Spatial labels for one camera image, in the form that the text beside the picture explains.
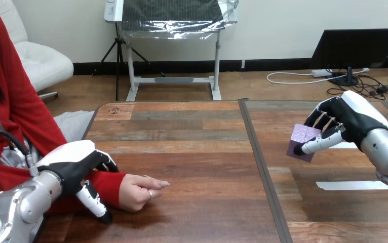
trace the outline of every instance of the white chair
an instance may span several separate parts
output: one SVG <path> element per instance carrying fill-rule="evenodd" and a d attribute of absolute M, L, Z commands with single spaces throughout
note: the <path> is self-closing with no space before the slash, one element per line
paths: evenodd
<path fill-rule="evenodd" d="M 0 0 L 0 17 L 36 91 L 73 76 L 73 63 L 68 57 L 50 47 L 28 41 L 24 24 L 12 0 Z M 42 99 L 51 96 L 58 96 L 58 93 L 40 95 Z"/>

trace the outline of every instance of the red sweater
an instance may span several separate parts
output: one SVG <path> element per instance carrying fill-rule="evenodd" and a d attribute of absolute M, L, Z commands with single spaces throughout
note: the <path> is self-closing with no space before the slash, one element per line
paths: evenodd
<path fill-rule="evenodd" d="M 67 143 L 45 104 L 37 96 L 8 32 L 0 18 L 0 87 L 4 101 L 0 102 L 0 121 L 6 131 L 22 141 L 27 137 L 40 153 L 46 155 Z M 0 156 L 6 143 L 0 136 Z M 119 188 L 125 174 L 93 171 L 89 179 L 103 201 L 119 206 Z M 0 191 L 13 188 L 30 178 L 27 170 L 0 164 Z M 56 201 L 50 211 L 61 213 L 82 209 L 75 197 Z"/>

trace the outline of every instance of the black baseboard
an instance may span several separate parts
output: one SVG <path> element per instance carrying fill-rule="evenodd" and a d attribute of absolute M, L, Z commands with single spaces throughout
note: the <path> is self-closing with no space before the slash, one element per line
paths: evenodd
<path fill-rule="evenodd" d="M 73 75 L 115 75 L 117 73 L 116 62 L 88 62 L 74 63 Z M 388 58 L 383 63 L 377 63 L 375 68 L 388 68 Z M 214 61 L 183 61 L 183 62 L 134 62 L 136 75 L 163 73 L 204 73 L 213 72 Z M 261 59 L 246 60 L 245 68 L 242 68 L 241 60 L 224 60 L 220 62 L 220 72 L 247 72 L 247 71 L 281 71 L 312 69 L 310 58 L 294 59 Z M 120 65 L 120 74 L 128 74 L 128 66 L 125 62 Z"/>

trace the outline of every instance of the tripod stand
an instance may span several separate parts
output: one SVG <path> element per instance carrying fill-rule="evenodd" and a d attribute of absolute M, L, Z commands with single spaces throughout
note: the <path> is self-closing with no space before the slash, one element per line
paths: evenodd
<path fill-rule="evenodd" d="M 116 100 L 118 101 L 119 100 L 119 95 L 120 95 L 120 91 L 119 91 L 119 86 L 120 86 L 120 60 L 122 63 L 124 63 L 124 60 L 123 60 L 123 51 L 122 51 L 122 48 L 121 48 L 121 45 L 124 44 L 126 45 L 127 43 L 125 42 L 125 40 L 123 40 L 122 37 L 120 37 L 120 34 L 118 32 L 118 24 L 115 23 L 115 30 L 117 32 L 117 36 L 115 38 L 115 40 L 113 41 L 113 44 L 112 46 L 110 46 L 109 50 L 107 50 L 106 54 L 104 55 L 103 59 L 101 59 L 100 61 L 100 66 L 103 64 L 104 62 L 104 59 L 106 59 L 106 57 L 109 55 L 110 51 L 112 51 L 112 49 L 114 48 L 114 46 L 116 44 L 117 45 L 117 93 L 116 93 Z M 136 53 L 137 56 L 139 56 L 143 61 L 145 61 L 145 63 L 150 66 L 151 63 L 146 59 L 144 58 L 139 52 L 137 52 L 134 48 L 132 48 L 133 52 Z M 95 75 L 97 73 L 97 69 L 94 69 L 94 72 L 92 75 Z M 161 71 L 158 71 L 158 73 L 161 74 L 161 76 L 165 77 L 166 75 L 161 72 Z"/>

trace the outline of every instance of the robot finger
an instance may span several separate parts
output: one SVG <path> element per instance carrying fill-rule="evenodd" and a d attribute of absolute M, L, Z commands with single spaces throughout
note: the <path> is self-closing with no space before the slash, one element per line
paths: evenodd
<path fill-rule="evenodd" d="M 309 117 L 306 119 L 304 125 L 308 127 L 313 127 L 316 120 L 321 116 L 321 114 L 323 114 L 324 112 L 328 112 L 330 110 L 330 105 L 333 104 L 338 98 L 339 97 L 336 96 L 319 103 L 309 115 Z"/>
<path fill-rule="evenodd" d="M 321 133 L 319 136 L 312 138 L 310 141 L 295 146 L 296 155 L 305 155 L 314 153 L 343 142 L 339 126 L 335 126 Z"/>
<path fill-rule="evenodd" d="M 96 169 L 99 170 L 99 171 L 108 172 L 107 167 L 104 166 L 104 164 L 99 164 L 99 165 L 96 167 Z"/>
<path fill-rule="evenodd" d="M 101 222 L 104 224 L 110 224 L 112 222 L 112 214 L 102 203 L 99 194 L 89 181 L 85 181 L 85 184 L 76 193 L 76 196 Z"/>
<path fill-rule="evenodd" d="M 336 122 L 336 118 L 333 118 L 325 130 L 328 130 L 328 129 L 333 128 L 333 127 L 338 126 L 338 125 L 339 125 L 339 123 Z"/>
<path fill-rule="evenodd" d="M 117 164 L 108 153 L 100 150 L 97 151 L 102 154 L 101 162 L 108 168 L 109 172 L 119 172 Z"/>
<path fill-rule="evenodd" d="M 319 121 L 316 123 L 316 125 L 314 126 L 314 128 L 316 129 L 319 129 L 322 131 L 322 129 L 324 128 L 324 126 L 331 120 L 331 117 L 328 116 L 328 114 L 326 112 L 324 112 L 324 114 L 322 115 L 321 119 L 319 119 Z"/>

